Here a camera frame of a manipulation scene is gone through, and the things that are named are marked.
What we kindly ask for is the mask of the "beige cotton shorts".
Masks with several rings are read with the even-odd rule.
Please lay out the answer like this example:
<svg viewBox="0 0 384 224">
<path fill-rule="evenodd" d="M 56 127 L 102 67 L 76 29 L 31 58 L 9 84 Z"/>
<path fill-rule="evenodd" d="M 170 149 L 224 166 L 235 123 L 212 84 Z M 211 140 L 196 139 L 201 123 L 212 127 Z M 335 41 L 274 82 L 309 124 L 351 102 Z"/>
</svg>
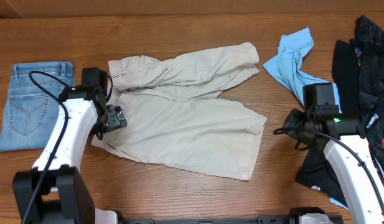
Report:
<svg viewBox="0 0 384 224">
<path fill-rule="evenodd" d="M 248 181 L 266 117 L 220 95 L 257 75 L 258 61 L 249 42 L 163 61 L 111 60 L 110 103 L 127 125 L 92 144 L 136 162 Z"/>
</svg>

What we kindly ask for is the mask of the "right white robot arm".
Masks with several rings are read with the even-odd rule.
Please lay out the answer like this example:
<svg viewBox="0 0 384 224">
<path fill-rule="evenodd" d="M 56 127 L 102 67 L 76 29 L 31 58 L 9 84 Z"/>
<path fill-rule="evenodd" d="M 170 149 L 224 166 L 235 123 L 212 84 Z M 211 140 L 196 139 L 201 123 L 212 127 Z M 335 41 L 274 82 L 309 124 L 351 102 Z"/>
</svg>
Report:
<svg viewBox="0 0 384 224">
<path fill-rule="evenodd" d="M 331 83 L 303 88 L 304 111 L 291 111 L 274 134 L 287 134 L 323 153 L 335 172 L 354 223 L 384 223 L 384 185 L 360 121 L 343 114 Z"/>
</svg>

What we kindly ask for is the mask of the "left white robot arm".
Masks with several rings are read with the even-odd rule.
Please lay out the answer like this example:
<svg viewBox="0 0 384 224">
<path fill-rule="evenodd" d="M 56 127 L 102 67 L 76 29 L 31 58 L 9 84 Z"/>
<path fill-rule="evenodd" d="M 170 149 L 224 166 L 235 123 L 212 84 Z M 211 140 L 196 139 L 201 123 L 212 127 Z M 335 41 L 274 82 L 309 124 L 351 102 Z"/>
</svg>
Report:
<svg viewBox="0 0 384 224">
<path fill-rule="evenodd" d="M 104 70 L 84 68 L 81 85 L 65 86 L 55 98 L 59 115 L 47 145 L 12 181 L 22 223 L 125 223 L 120 212 L 95 207 L 79 171 L 89 137 L 127 125 L 121 108 L 108 104 L 112 87 Z"/>
</svg>

